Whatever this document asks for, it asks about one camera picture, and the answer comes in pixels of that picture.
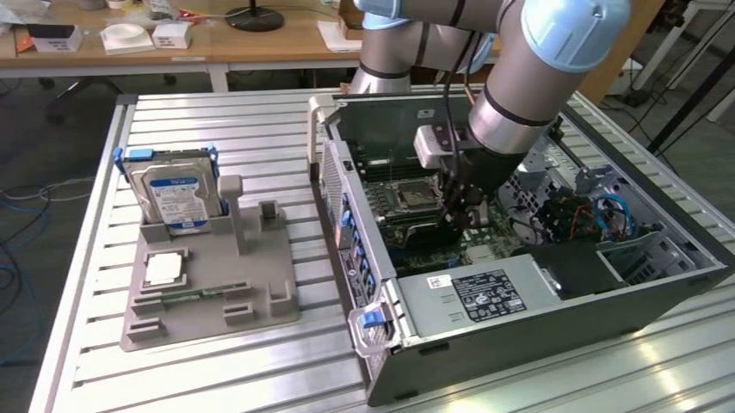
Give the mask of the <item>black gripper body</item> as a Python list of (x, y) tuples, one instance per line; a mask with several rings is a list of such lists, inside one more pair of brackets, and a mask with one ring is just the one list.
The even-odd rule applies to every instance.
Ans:
[(458, 198), (490, 198), (524, 158), (524, 152), (501, 154), (486, 149), (462, 151), (458, 155)]

